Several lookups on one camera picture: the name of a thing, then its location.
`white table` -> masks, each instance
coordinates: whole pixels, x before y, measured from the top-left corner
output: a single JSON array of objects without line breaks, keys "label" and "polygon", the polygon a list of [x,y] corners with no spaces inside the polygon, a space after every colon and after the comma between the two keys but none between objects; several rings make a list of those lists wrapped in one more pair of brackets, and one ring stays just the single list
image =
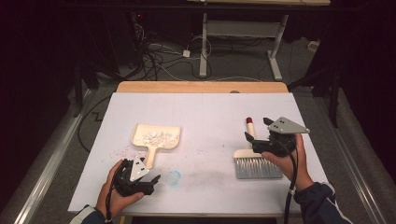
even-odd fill
[{"label": "white table", "polygon": [[[139,93],[116,92],[78,182],[68,211],[96,204],[108,170],[116,161],[146,150],[132,145],[137,123],[181,127],[173,150],[159,151],[145,178],[161,175],[152,195],[127,207],[124,215],[150,217],[282,217],[290,185],[281,179],[236,179],[233,153],[249,148],[246,118],[257,137],[268,136],[263,117],[284,116],[304,125],[291,93]],[[308,170],[327,182],[308,134],[303,134]],[[291,215],[300,207],[292,202]]]}]

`electrical cable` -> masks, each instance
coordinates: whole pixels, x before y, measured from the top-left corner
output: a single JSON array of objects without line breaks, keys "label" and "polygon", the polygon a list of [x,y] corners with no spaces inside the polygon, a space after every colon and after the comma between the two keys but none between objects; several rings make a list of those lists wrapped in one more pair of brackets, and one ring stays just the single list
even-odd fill
[{"label": "electrical cable", "polygon": [[210,55],[210,53],[212,52],[212,45],[210,44],[209,40],[207,38],[203,38],[202,36],[198,35],[196,37],[194,37],[191,41],[190,44],[186,47],[186,50],[189,50],[190,45],[193,43],[194,40],[196,39],[203,39],[204,41],[206,41],[207,44],[209,44],[209,52],[206,54],[206,57],[208,57]]},{"label": "electrical cable", "polygon": [[177,65],[177,64],[179,64],[179,63],[187,63],[187,64],[189,64],[190,67],[191,67],[191,73],[194,74],[193,65],[192,65],[192,63],[189,63],[189,62],[178,62],[178,63],[173,63],[173,64],[171,64],[171,65],[169,65],[169,66],[167,66],[167,67],[163,67],[163,69],[168,69],[168,68],[173,67],[173,66],[175,66],[175,65]]},{"label": "electrical cable", "polygon": [[[119,168],[117,168],[116,173],[119,172],[121,167],[122,166],[119,166]],[[113,223],[112,215],[111,215],[111,211],[110,211],[110,209],[111,209],[110,206],[111,206],[111,193],[112,193],[113,189],[115,188],[114,187],[114,180],[116,179],[116,173],[114,173],[113,178],[111,179],[111,183],[110,183],[110,186],[108,188],[108,194],[106,196],[106,221],[105,221],[105,223],[110,223],[110,224]]]},{"label": "electrical cable", "polygon": [[107,96],[106,98],[104,98],[104,99],[100,100],[98,103],[96,103],[96,104],[84,115],[84,117],[82,117],[82,120],[81,120],[81,122],[79,123],[79,125],[78,125],[78,127],[77,127],[77,137],[78,137],[79,144],[80,144],[80,145],[84,148],[84,150],[87,151],[88,153],[90,153],[91,151],[90,151],[90,150],[84,145],[84,143],[82,142],[81,135],[80,135],[81,126],[82,126],[84,120],[88,117],[88,115],[90,115],[91,112],[92,112],[97,106],[99,106],[99,104],[101,104],[102,102],[104,102],[105,100],[110,99],[110,98],[111,98],[111,95]]},{"label": "electrical cable", "polygon": [[174,78],[175,80],[178,80],[178,81],[187,81],[187,80],[184,80],[184,79],[180,79],[180,78],[178,78],[178,77],[174,77],[171,73],[169,73],[168,72],[168,70],[166,70],[166,68],[164,68],[162,65],[160,65],[160,64],[156,64],[159,68],[161,68],[163,71],[165,71],[170,77],[172,77],[172,78]]},{"label": "electrical cable", "polygon": [[[225,38],[220,38],[220,37],[215,36],[215,35],[209,35],[208,37],[211,37],[211,38],[214,38],[214,39],[218,39],[218,40],[227,40],[228,42],[232,42],[233,44],[241,45],[240,47],[234,47],[235,49],[243,49],[243,48],[248,48],[248,47],[257,47],[265,39],[264,37],[253,37],[253,38],[249,38],[249,39],[246,39],[246,38],[245,39],[244,38],[231,39],[228,36],[225,36]],[[253,39],[253,41],[251,43],[247,43],[247,44],[243,43],[245,41],[251,41],[251,39]]]},{"label": "electrical cable", "polygon": [[258,76],[258,79],[260,79],[260,71],[261,70],[264,70],[265,68],[267,68],[270,64],[271,64],[271,61],[273,60],[274,58],[272,58],[272,59],[270,59],[270,61],[264,66],[264,67],[262,67],[261,69],[259,69],[259,71],[257,71],[257,76]]},{"label": "electrical cable", "polygon": [[159,51],[159,52],[161,52],[161,53],[170,53],[170,54],[178,54],[178,55],[181,55],[181,53],[177,52],[175,49],[172,49],[172,48],[170,48],[170,47],[167,47],[167,46],[163,45],[162,43],[161,43],[161,45],[160,45],[160,44],[148,44],[148,46],[161,46],[159,49],[151,49],[151,50],[153,50],[153,51],[159,51],[159,50],[162,49],[162,48],[166,48],[166,49],[170,49],[170,50],[172,50],[172,51],[171,51],[171,52],[169,52],[169,51]]},{"label": "electrical cable", "polygon": [[294,150],[296,151],[296,158],[297,158],[297,162],[294,159],[293,155],[291,154],[291,152],[278,140],[276,140],[275,138],[273,138],[274,141],[278,142],[284,149],[285,151],[288,153],[290,159],[291,159],[291,163],[293,165],[293,176],[291,177],[291,181],[290,181],[290,186],[289,186],[289,192],[288,192],[288,196],[286,198],[286,203],[285,203],[285,211],[284,211],[284,219],[283,219],[283,224],[288,224],[289,223],[289,212],[290,212],[290,203],[291,203],[291,197],[294,194],[294,187],[296,184],[296,180],[297,180],[297,172],[298,172],[298,150],[297,150],[297,146],[294,145]]},{"label": "electrical cable", "polygon": [[171,61],[167,61],[167,62],[163,62],[163,63],[172,63],[172,62],[179,61],[179,60],[182,60],[182,59],[186,59],[186,58],[185,57],[179,57],[179,58],[175,58],[175,59],[173,59]]},{"label": "electrical cable", "polygon": [[262,82],[261,80],[254,78],[254,77],[224,77],[224,78],[218,78],[218,79],[213,79],[210,81],[222,81],[222,80],[227,80],[227,79],[234,79],[234,78],[242,78],[242,79],[249,79],[249,80],[254,80],[257,82]]},{"label": "electrical cable", "polygon": [[136,24],[136,26],[139,28],[138,35],[137,35],[136,39],[139,40],[139,36],[142,35],[140,44],[137,46],[137,48],[140,48],[140,46],[143,44],[143,39],[145,38],[145,30],[139,24]]}]

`dark jacket sleeve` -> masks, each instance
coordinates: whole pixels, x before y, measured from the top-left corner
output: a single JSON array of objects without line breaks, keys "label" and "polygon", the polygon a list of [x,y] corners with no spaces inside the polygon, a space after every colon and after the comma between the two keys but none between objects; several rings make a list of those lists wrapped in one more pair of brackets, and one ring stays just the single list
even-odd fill
[{"label": "dark jacket sleeve", "polygon": [[71,220],[70,224],[102,224],[105,223],[103,214],[94,207],[85,205],[84,209]]},{"label": "dark jacket sleeve", "polygon": [[301,206],[304,224],[348,224],[335,203],[335,191],[330,184],[315,183],[307,189],[297,192],[294,201]]}]

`blue stain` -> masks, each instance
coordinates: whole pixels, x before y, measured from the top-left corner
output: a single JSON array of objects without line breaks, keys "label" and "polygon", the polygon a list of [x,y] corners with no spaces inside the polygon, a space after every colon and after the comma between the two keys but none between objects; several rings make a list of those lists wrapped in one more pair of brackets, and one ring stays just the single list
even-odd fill
[{"label": "blue stain", "polygon": [[165,181],[170,186],[176,186],[181,178],[181,174],[178,171],[171,171],[166,175]]}]

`brush bristles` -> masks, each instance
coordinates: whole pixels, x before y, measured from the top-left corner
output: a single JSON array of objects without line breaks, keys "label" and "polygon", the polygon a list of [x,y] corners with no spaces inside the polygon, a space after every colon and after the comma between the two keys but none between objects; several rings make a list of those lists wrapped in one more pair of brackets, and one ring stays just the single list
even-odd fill
[{"label": "brush bristles", "polygon": [[278,166],[263,158],[238,158],[234,160],[236,178],[238,179],[281,178],[283,176]]}]

